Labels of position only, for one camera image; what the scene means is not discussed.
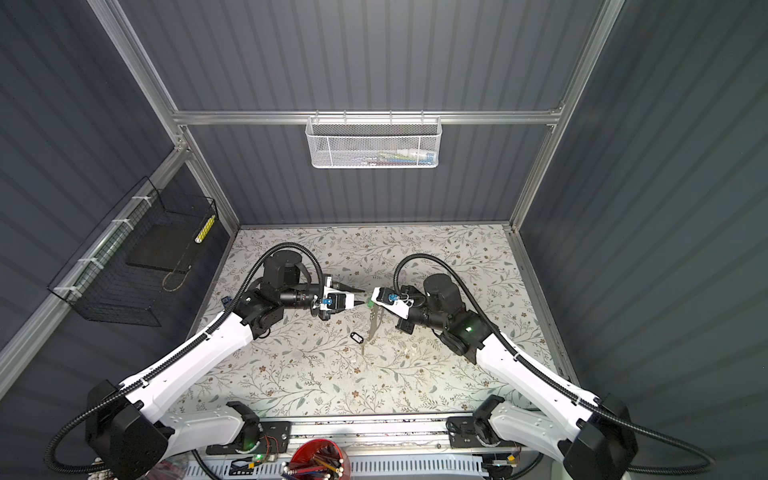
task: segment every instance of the wire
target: wire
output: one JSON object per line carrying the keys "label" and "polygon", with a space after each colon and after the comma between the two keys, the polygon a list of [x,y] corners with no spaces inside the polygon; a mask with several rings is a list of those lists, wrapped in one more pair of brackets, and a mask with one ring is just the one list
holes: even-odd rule
{"label": "wire", "polygon": [[82,413],[80,413],[80,415],[77,415],[72,420],[67,422],[63,427],[61,427],[61,429],[56,433],[56,435],[53,436],[51,441],[48,443],[48,446],[45,448],[45,453],[43,454],[43,462],[45,463],[45,466],[54,472],[72,474],[72,475],[81,475],[81,474],[94,473],[94,472],[100,472],[102,470],[106,470],[107,466],[103,462],[97,463],[95,465],[67,465],[65,463],[61,463],[56,459],[56,449],[61,443],[61,440],[63,440],[64,437],[67,436],[69,432],[74,430],[75,427],[77,427],[82,422],[84,422],[85,419],[94,415],[97,412],[100,412],[103,409],[106,409],[108,406],[111,406],[116,401],[125,398],[126,395],[138,389],[143,384],[145,384],[146,382],[149,382],[156,376],[160,375],[165,369],[173,365],[180,358],[187,355],[195,347],[197,347],[202,342],[204,342],[212,333],[214,333],[221,326],[222,323],[224,323],[224,321],[229,317],[229,315],[235,310],[235,307],[237,307],[237,304],[240,303],[240,299],[243,298],[243,294],[248,290],[250,281],[253,279],[253,276],[256,275],[256,271],[261,267],[262,263],[264,263],[264,260],[270,255],[272,255],[273,253],[280,250],[285,250],[286,248],[292,248],[294,250],[298,250],[301,253],[304,253],[305,255],[307,255],[307,257],[309,257],[310,261],[312,262],[312,265],[315,267],[315,271],[317,272],[317,278],[319,279],[320,282],[322,282],[323,269],[320,266],[320,262],[317,260],[317,258],[315,258],[312,252],[310,252],[310,250],[306,248],[304,245],[300,245],[294,242],[283,242],[283,243],[278,243],[274,247],[268,249],[266,252],[264,252],[264,254],[261,257],[259,257],[256,263],[250,268],[250,271],[246,275],[245,280],[243,281],[243,284],[240,286],[240,289],[235,294],[235,297],[224,307],[224,311],[222,312],[221,316],[219,316],[219,319],[211,323],[210,326],[205,329],[204,333],[199,333],[184,348],[182,348],[181,350],[173,354],[168,360],[165,360],[164,362],[162,362],[158,367],[150,370],[150,372],[147,373],[147,375],[145,375],[141,379],[131,383],[129,386],[124,386],[119,391],[108,396],[106,399],[102,400],[98,404],[92,406],[89,409],[84,410]]}
{"label": "wire", "polygon": [[192,452],[192,456],[197,461],[197,464],[200,466],[200,468],[203,469],[205,475],[208,475],[210,480],[222,480],[222,478],[219,475],[216,475],[214,471],[208,467],[208,465],[205,465],[205,462],[203,462],[203,459],[200,457],[200,453],[197,451],[197,449],[191,449],[190,452]]}
{"label": "wire", "polygon": [[525,468],[522,470],[518,470],[515,473],[512,474],[511,477],[507,477],[505,480],[518,480],[518,478],[522,478],[524,475],[527,475],[531,472],[534,468],[536,468],[536,465],[541,463],[541,460],[544,459],[544,454],[540,453],[536,455],[536,458],[534,458],[533,462],[528,464]]}
{"label": "wire", "polygon": [[[477,314],[480,315],[480,318],[485,322],[486,325],[488,325],[488,327],[491,329],[491,331],[496,336],[498,341],[512,355],[515,355],[518,353],[518,350],[514,346],[512,346],[511,343],[507,341],[507,339],[502,335],[502,332],[498,329],[498,325],[493,323],[488,318],[488,316],[485,315],[485,312],[482,311],[482,308],[480,308],[480,306],[477,303],[477,300],[475,300],[472,293],[469,292],[469,288],[467,288],[467,286],[464,284],[461,277],[458,276],[458,274],[455,272],[455,270],[451,268],[450,265],[448,265],[445,261],[440,260],[438,257],[435,257],[434,255],[429,255],[428,253],[414,253],[400,260],[400,263],[395,268],[395,273],[392,278],[392,285],[394,286],[394,289],[398,294],[400,293],[400,286],[399,286],[400,270],[402,270],[402,268],[408,262],[410,262],[411,260],[415,260],[417,258],[421,258],[424,260],[431,260],[437,263],[438,265],[442,266],[448,273],[450,273],[453,279],[456,280],[456,283],[458,283],[458,285],[461,287],[464,294],[467,296],[467,299],[469,299],[469,302],[475,308],[475,311],[477,312]],[[575,405],[584,407],[585,409],[589,410],[595,415],[598,415],[603,419],[608,420],[609,422],[613,422],[614,424],[619,425],[622,428],[629,429],[639,435],[646,436],[650,439],[654,439],[659,442],[666,443],[667,445],[671,445],[680,450],[684,450],[685,452],[692,453],[704,460],[704,463],[699,463],[695,465],[683,465],[680,467],[649,467],[644,465],[629,465],[627,467],[628,472],[644,473],[647,475],[696,475],[699,473],[708,472],[715,466],[716,462],[715,462],[715,459],[712,457],[712,455],[708,454],[707,452],[700,449],[699,447],[692,445],[688,442],[684,442],[683,440],[676,439],[669,435],[665,435],[664,433],[656,432],[654,430],[648,429],[641,425],[636,425],[632,422],[629,422],[620,417],[617,417],[613,413],[606,412],[603,409],[601,409],[599,406],[595,406],[587,402],[586,400],[579,398],[578,395],[566,389],[559,383],[555,382],[553,379],[547,376],[547,374],[545,374],[540,369],[533,366],[533,364],[531,364],[528,360],[526,360],[525,357],[518,356],[517,361],[520,362],[531,373],[536,375],[541,381],[549,385],[551,388],[557,390],[560,394],[565,396],[567,399],[571,400],[571,402],[573,402]]]}
{"label": "wire", "polygon": [[179,285],[176,288],[172,289],[172,290],[169,290],[169,289],[165,288],[165,283],[168,281],[168,277],[172,273],[176,273],[176,270],[171,270],[170,272],[168,272],[166,274],[166,276],[163,277],[163,285],[162,285],[163,290],[165,290],[166,292],[175,292],[176,290],[179,290],[181,288],[181,286],[184,285],[184,282],[187,280],[187,275],[190,274],[190,270],[192,270],[192,269],[190,268],[189,270],[187,270],[187,272],[184,274],[184,278],[181,279],[181,282],[179,283]]}

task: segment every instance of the dark gray wall panel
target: dark gray wall panel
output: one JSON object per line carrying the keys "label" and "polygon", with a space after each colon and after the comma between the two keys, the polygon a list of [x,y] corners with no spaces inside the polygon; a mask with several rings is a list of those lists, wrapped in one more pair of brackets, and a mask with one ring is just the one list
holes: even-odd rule
{"label": "dark gray wall panel", "polygon": [[82,2],[0,2],[0,346],[172,148]]}
{"label": "dark gray wall panel", "polygon": [[544,125],[443,129],[439,165],[317,169],[304,127],[193,126],[242,224],[508,220]]}
{"label": "dark gray wall panel", "polygon": [[625,5],[521,232],[583,385],[723,459],[701,478],[768,453],[767,25]]}
{"label": "dark gray wall panel", "polygon": [[555,108],[599,5],[123,2],[184,110]]}
{"label": "dark gray wall panel", "polygon": [[[191,172],[182,167],[168,190],[201,195]],[[197,309],[227,247],[220,222],[208,233],[195,267],[169,309],[175,318],[160,327],[89,322],[70,313],[0,401],[0,478],[72,478],[45,469],[41,458],[58,429],[85,407],[96,383],[120,382],[146,368],[186,339]],[[62,443],[59,459],[90,463],[94,453],[81,428]]]}

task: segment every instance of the table surface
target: table surface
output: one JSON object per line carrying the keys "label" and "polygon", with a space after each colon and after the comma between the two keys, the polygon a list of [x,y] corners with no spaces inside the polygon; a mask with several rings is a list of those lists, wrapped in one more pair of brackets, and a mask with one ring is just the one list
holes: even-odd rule
{"label": "table surface", "polygon": [[[324,273],[368,295],[374,286],[392,285],[392,272],[406,255],[440,257],[503,332],[554,370],[501,225],[241,230],[200,328],[222,310],[220,299],[234,295],[253,262],[285,241],[309,248]],[[314,275],[308,259],[305,264]],[[441,272],[415,260],[400,283],[422,290],[424,278]],[[408,336],[395,324],[392,314],[377,316],[365,305],[328,322],[307,310],[287,310],[268,338],[227,357],[170,410],[208,410],[241,400],[262,417],[460,412],[472,411],[489,394],[530,406],[512,387],[451,353],[428,329],[417,326]],[[351,332],[365,338],[362,345],[349,338]]]}

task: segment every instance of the black motor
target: black motor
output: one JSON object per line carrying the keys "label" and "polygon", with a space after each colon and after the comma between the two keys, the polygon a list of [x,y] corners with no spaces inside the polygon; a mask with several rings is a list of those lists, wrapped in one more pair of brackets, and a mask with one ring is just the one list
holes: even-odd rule
{"label": "black motor", "polygon": [[483,341],[491,335],[491,330],[480,316],[467,310],[462,295],[451,277],[436,273],[424,280],[422,293],[414,286],[404,285],[400,294],[394,290],[382,288],[377,300],[392,304],[395,300],[412,301],[407,319],[399,319],[397,329],[409,335],[414,325],[431,328],[438,338],[451,351],[463,355],[475,363],[477,349],[482,349]]}

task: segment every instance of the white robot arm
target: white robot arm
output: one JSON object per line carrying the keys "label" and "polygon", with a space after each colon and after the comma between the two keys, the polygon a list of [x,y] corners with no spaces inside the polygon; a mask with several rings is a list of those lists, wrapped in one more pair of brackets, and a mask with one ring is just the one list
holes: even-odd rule
{"label": "white robot arm", "polygon": [[400,293],[376,287],[371,300],[399,317],[397,329],[412,333],[414,325],[432,328],[441,342],[520,392],[540,410],[520,409],[502,397],[490,396],[473,414],[474,432],[486,445],[511,440],[563,462],[575,480],[620,478],[637,452],[634,434],[600,423],[582,402],[573,402],[547,384],[542,376],[589,405],[625,415],[615,398],[594,393],[555,375],[522,351],[498,327],[465,308],[458,287],[448,275],[424,280],[424,293],[404,286]]}
{"label": "white robot arm", "polygon": [[[373,302],[407,320],[411,309],[409,303],[412,303],[412,299],[400,300],[398,298],[389,304],[389,302],[383,301],[384,299],[379,300],[381,291],[382,289],[379,287],[373,290]],[[526,399],[533,402],[543,414],[520,409],[509,402],[499,403],[493,409],[489,419],[490,426],[496,435],[503,440],[520,442],[562,462],[564,455],[558,448],[558,443],[562,440],[575,440],[581,431],[577,425],[579,419],[589,419],[591,412],[564,399],[560,393],[554,391],[517,361],[518,356],[526,358],[545,375],[582,399],[588,399],[590,402],[599,401],[599,399],[595,394],[580,389],[555,375],[519,348],[516,356],[513,356],[493,335],[486,338],[482,348],[476,351],[477,365],[501,381],[507,382]]]}
{"label": "white robot arm", "polygon": [[[300,254],[310,256],[320,278],[312,283]],[[248,284],[263,264],[263,276]],[[306,283],[301,283],[303,274]],[[139,478],[168,456],[207,445],[250,454],[263,440],[259,418],[242,402],[183,415],[168,408],[201,376],[254,339],[269,335],[284,310],[309,309],[322,320],[362,304],[352,287],[322,275],[319,263],[305,247],[282,243],[268,250],[246,282],[220,313],[198,334],[118,386],[105,380],[88,393],[88,409],[65,425],[51,440],[45,464],[60,473],[84,474],[109,468],[121,480]],[[86,441],[104,465],[65,465],[55,458],[58,444],[85,421]]]}

